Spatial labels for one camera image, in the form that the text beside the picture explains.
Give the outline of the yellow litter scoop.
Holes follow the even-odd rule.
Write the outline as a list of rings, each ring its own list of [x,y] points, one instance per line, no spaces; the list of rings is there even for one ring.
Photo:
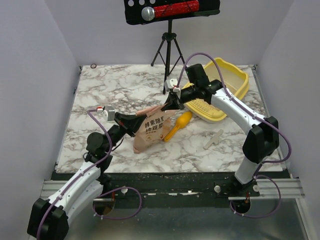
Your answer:
[[[185,128],[189,122],[192,119],[192,112],[187,111],[183,113],[181,116],[179,116],[176,119],[175,125],[172,128],[172,130],[166,135],[166,137],[163,139],[164,142],[169,142],[171,138],[177,133],[178,130]]]

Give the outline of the pink cat litter bag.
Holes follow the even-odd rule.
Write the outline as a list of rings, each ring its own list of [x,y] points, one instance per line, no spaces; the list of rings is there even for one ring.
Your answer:
[[[171,130],[171,117],[176,110],[162,111],[164,105],[156,105],[139,110],[137,117],[146,117],[133,140],[133,152],[139,154],[162,141]]]

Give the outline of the white bag sealing clip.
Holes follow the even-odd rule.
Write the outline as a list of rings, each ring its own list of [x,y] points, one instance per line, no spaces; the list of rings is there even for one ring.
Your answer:
[[[217,145],[219,144],[222,139],[221,139],[221,135],[224,131],[222,129],[220,129],[218,132],[216,132],[212,138],[203,146],[203,148],[205,150],[207,150],[211,145]]]

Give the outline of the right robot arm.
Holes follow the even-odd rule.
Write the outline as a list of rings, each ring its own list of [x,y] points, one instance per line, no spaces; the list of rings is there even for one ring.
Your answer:
[[[230,183],[230,191],[241,196],[248,190],[248,183],[259,169],[262,161],[279,147],[278,120],[256,113],[223,87],[220,80],[209,80],[201,64],[187,67],[191,86],[180,89],[177,79],[167,79],[164,89],[168,92],[166,110],[183,109],[184,104],[200,99],[222,110],[246,134],[242,151],[244,158]]]

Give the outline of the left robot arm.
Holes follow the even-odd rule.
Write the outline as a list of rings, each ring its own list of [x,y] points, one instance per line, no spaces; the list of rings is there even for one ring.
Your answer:
[[[115,124],[87,137],[87,155],[80,169],[47,199],[37,199],[31,209],[27,233],[37,240],[63,240],[75,218],[96,197],[107,197],[111,191],[104,174],[112,161],[113,147],[125,135],[134,137],[146,115],[116,112]]]

